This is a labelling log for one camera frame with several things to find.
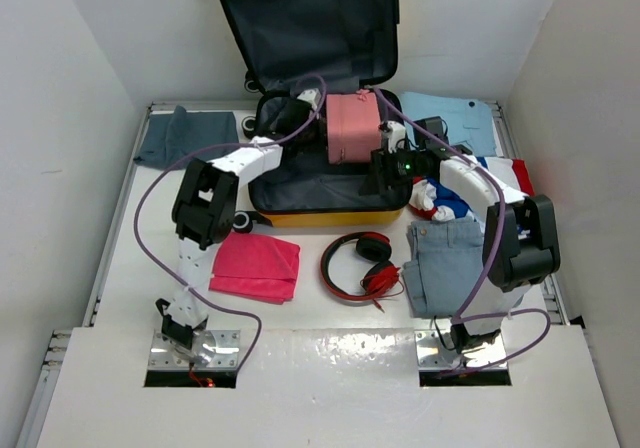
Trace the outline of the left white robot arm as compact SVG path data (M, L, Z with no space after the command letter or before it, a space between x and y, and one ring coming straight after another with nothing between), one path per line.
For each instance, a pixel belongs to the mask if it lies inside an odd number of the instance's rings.
M162 334L182 350L203 345L208 313L198 297L209 288L216 246L232 231L239 189L278 168L282 155L273 139L256 136L224 157L187 165L171 213L180 241L177 275L185 288L156 302Z

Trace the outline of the pink cosmetic case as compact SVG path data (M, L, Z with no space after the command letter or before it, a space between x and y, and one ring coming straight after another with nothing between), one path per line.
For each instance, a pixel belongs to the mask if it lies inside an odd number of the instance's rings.
M380 148L381 123L376 95L365 89L331 94L326 100L327 150L330 164L369 163Z

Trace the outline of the dark grey-blue garment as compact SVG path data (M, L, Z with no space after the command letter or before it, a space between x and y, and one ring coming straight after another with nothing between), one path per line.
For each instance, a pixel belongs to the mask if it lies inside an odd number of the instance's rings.
M223 144L237 143L236 119L232 112L188 112L178 105L170 114L151 115L136 164L165 170L189 153L207 146L215 149L200 154L212 160L235 150Z

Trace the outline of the light blue denim jeans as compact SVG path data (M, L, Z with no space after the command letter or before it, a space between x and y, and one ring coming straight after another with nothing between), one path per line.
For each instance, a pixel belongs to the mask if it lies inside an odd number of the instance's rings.
M415 318L451 317L482 269L484 235L472 219L414 221L407 231L411 260L402 276Z

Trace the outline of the pink towel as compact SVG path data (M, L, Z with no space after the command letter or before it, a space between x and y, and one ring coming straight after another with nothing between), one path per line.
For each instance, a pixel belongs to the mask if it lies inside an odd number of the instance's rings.
M273 304L293 299L300 247L278 238L232 233L217 250L209 290Z

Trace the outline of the red white blue shirt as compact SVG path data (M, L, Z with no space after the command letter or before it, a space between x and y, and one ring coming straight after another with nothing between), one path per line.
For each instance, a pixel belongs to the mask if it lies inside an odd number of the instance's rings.
M478 162L511 188L535 194L526 164L521 159L479 157ZM409 209L418 217L435 222L475 219L477 216L458 194L431 178L416 178Z

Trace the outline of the red and black headphones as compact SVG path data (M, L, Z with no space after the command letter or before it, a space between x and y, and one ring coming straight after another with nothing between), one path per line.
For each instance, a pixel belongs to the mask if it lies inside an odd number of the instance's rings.
M383 302L404 291L400 268L389 238L359 231L333 240L319 260L320 279L329 295L350 306L371 305L384 313Z

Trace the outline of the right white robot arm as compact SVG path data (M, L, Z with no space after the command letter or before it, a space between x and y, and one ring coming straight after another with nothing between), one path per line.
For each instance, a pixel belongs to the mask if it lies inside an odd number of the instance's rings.
M430 175L484 224L478 280L454 311L430 314L451 320L452 343L461 353L493 341L529 288L559 269L554 206L545 195L530 196L509 186L478 158L456 148L374 150L360 192L382 194Z

